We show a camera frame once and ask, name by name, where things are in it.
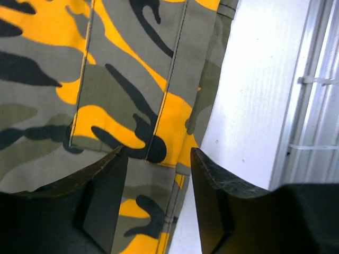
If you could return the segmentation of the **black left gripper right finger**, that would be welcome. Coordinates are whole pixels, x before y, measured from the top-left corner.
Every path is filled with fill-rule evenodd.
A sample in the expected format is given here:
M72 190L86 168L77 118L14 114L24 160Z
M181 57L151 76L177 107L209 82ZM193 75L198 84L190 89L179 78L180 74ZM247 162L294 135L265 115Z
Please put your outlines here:
M253 185L191 149L203 253L338 253L338 184Z

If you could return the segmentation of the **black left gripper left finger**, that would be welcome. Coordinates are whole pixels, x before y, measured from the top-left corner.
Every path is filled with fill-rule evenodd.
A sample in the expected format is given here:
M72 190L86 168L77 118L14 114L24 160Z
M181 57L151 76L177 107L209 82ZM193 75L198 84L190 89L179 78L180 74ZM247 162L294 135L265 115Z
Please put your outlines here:
M110 253L127 164L118 147L35 191L1 193L1 253Z

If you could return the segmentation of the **camouflage yellow green trousers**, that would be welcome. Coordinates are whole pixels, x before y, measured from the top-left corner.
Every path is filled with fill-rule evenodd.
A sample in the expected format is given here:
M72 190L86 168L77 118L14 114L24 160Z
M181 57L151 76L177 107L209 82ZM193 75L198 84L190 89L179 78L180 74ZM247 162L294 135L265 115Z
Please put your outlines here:
M110 253L167 253L237 5L1 1L1 193L124 147Z

